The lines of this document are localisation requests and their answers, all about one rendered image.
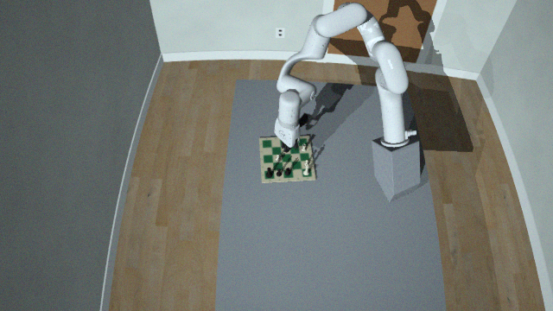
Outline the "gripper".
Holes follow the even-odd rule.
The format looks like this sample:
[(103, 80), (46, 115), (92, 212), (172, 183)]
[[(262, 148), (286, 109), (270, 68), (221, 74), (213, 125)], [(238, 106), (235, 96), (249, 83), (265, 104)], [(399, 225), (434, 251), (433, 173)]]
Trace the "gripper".
[(285, 152), (288, 150), (291, 150), (292, 147), (295, 149), (298, 148), (298, 143), (300, 142), (299, 124), (295, 128), (286, 129), (279, 124), (278, 117), (277, 117), (276, 123), (275, 123), (275, 134), (281, 139), (282, 149), (285, 148)]

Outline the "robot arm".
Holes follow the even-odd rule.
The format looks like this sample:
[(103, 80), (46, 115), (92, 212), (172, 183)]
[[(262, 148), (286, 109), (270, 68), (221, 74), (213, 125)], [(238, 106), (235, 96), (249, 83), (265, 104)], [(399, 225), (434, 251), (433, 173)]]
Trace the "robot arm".
[(300, 118), (300, 109), (315, 97), (316, 87), (290, 75), (291, 69), (301, 60), (322, 60), (331, 40), (326, 37), (340, 35), (355, 27), (362, 35), (370, 58), (380, 65), (375, 80), (384, 129), (381, 143), (387, 147), (404, 146), (411, 135), (416, 135), (416, 130), (405, 129), (404, 122), (402, 93), (409, 85), (408, 74), (398, 48), (386, 41), (378, 20), (360, 3), (343, 3), (337, 10), (313, 19), (302, 50), (284, 63), (278, 77), (276, 88), (282, 93), (278, 122), (286, 129), (298, 124), (300, 128), (306, 123), (315, 125), (317, 120), (310, 114), (304, 113)]

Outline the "green and cream chessboard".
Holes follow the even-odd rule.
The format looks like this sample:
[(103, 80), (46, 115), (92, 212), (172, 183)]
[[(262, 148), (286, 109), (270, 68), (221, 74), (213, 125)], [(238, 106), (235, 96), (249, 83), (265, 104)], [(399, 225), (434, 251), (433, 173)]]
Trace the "green and cream chessboard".
[[(306, 151), (302, 151), (302, 145), (306, 144)], [(260, 163), (262, 183), (285, 181), (312, 181), (315, 180), (315, 168), (309, 136), (300, 136), (298, 148), (291, 148), (289, 152), (282, 149), (282, 141), (279, 137), (259, 138)], [(280, 161), (277, 161), (277, 155)], [(304, 163), (308, 160), (309, 175), (304, 175), (306, 169)], [(272, 177), (266, 177), (267, 168), (271, 168)], [(281, 176), (277, 176), (277, 170), (281, 169)], [(290, 175), (286, 175), (289, 168)]]

